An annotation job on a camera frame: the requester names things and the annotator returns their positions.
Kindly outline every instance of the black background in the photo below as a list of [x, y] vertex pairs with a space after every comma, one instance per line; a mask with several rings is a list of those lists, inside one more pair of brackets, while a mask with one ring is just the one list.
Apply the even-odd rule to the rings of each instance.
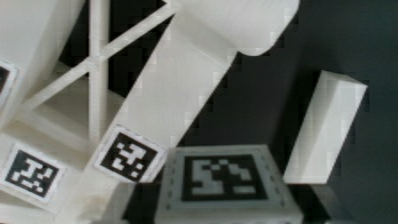
[[[159, 8], [156, 0], [111, 1], [113, 38]], [[83, 12], [62, 61], [87, 56]], [[357, 221], [398, 223], [398, 1], [302, 0], [271, 50], [238, 55], [181, 145], [270, 145], [280, 170], [321, 70], [367, 85], [328, 184]], [[110, 60], [110, 89], [126, 96], [165, 24]]]

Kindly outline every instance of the white block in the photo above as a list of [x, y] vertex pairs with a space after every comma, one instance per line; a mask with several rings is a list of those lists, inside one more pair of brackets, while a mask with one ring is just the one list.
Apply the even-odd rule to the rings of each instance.
[[170, 151], [154, 222], [302, 222], [264, 145], [186, 147]]
[[0, 142], [0, 190], [56, 213], [87, 157], [19, 123], [3, 130]]
[[326, 183], [364, 91], [357, 80], [321, 71], [284, 172], [289, 184]]
[[81, 4], [83, 0], [0, 0], [0, 61], [15, 71], [8, 96], [0, 96], [0, 127], [46, 83]]

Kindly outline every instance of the square marker board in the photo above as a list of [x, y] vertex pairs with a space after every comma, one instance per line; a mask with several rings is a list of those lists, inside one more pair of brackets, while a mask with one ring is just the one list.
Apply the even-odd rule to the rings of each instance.
[[168, 153], [156, 224], [298, 224], [302, 213], [264, 145]]
[[150, 182], [165, 162], [166, 150], [120, 125], [99, 149], [95, 168], [122, 182]]
[[15, 143], [0, 177], [0, 183], [14, 190], [14, 194], [47, 203], [63, 172], [65, 168], [56, 161]]

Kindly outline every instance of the white surface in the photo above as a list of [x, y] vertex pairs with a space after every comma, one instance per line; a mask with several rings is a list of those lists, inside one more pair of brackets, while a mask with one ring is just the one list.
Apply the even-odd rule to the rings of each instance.
[[[90, 0], [90, 57], [99, 61], [101, 48], [108, 43], [110, 0]], [[108, 61], [90, 70], [88, 136], [92, 151], [106, 128]]]
[[168, 0], [230, 41], [238, 51], [259, 55], [275, 44], [296, 13], [298, 0]]
[[55, 215], [0, 192], [0, 223], [51, 224]]
[[[261, 187], [266, 192], [266, 198], [252, 200], [220, 199], [204, 201], [182, 201], [182, 189], [188, 187], [182, 184], [182, 179], [186, 178], [186, 176], [190, 176], [190, 174], [184, 173], [188, 172], [188, 169], [184, 169], [184, 158], [188, 156], [200, 157], [230, 155], [252, 156], [252, 161], [255, 163], [255, 168], [252, 169], [255, 169], [259, 173]], [[222, 193], [218, 191], [211, 194], [207, 192], [207, 195], [216, 196], [220, 194]], [[186, 147], [174, 149], [168, 154], [163, 171], [154, 221], [156, 224], [261, 223], [264, 220], [270, 224], [298, 224], [302, 222], [300, 210], [282, 183], [268, 147], [264, 145], [238, 145]]]
[[[51, 78], [69, 70], [58, 63]], [[106, 117], [108, 126], [122, 104], [122, 97], [108, 91], [106, 94]], [[24, 114], [21, 122], [46, 134], [72, 150], [92, 154], [88, 144], [88, 78], [81, 77], [65, 87], [46, 103]]]
[[289, 184], [326, 183], [364, 91], [357, 80], [321, 71], [284, 172]]
[[0, 60], [17, 76], [0, 111], [0, 128], [46, 79], [72, 28], [81, 0], [0, 0]]

